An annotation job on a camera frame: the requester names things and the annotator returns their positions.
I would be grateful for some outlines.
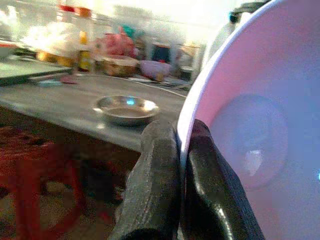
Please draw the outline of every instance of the plastic bag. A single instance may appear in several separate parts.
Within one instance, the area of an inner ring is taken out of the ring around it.
[[[37,51],[75,58],[79,49],[79,32],[72,23],[51,22],[47,26],[31,27],[22,42]]]
[[[126,35],[123,28],[119,28],[118,34],[107,34],[103,38],[97,38],[91,44],[93,57],[105,55],[121,55],[134,57],[134,42]]]

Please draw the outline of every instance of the food container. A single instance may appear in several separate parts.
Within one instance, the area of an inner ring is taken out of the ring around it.
[[[107,55],[103,58],[103,71],[110,76],[129,77],[137,72],[138,63],[128,56]]]
[[[140,61],[140,69],[144,76],[148,78],[157,78],[157,74],[163,74],[163,76],[168,76],[170,72],[171,65],[158,62],[158,61]]]

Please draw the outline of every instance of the table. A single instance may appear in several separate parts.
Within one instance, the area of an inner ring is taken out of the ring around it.
[[[122,78],[98,75],[77,77],[79,84],[38,87],[31,83],[0,87],[0,124],[40,134],[55,142],[78,144],[98,140],[140,151],[144,126],[125,127],[98,116],[95,102],[108,95],[135,96],[151,100],[160,108],[156,119],[178,120],[185,97],[164,89]]]

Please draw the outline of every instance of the white wall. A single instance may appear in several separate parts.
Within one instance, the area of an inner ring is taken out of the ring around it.
[[[170,42],[186,41],[205,44],[211,32],[228,20],[228,12],[243,0],[61,0],[75,6],[87,7],[94,12],[110,16],[116,24],[127,24],[143,29],[147,34]],[[26,3],[37,7],[23,8]],[[28,25],[46,24],[55,20],[54,6],[57,0],[1,0],[0,9],[6,4],[18,6],[23,16],[21,31]]]

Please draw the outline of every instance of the floor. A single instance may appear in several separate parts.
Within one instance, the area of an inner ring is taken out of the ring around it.
[[[40,221],[43,228],[54,225],[74,205],[71,190],[63,184],[47,184],[48,194],[41,196]],[[87,211],[60,240],[105,240],[114,227],[115,205],[87,198]],[[11,195],[0,199],[0,238],[14,237],[15,211]]]

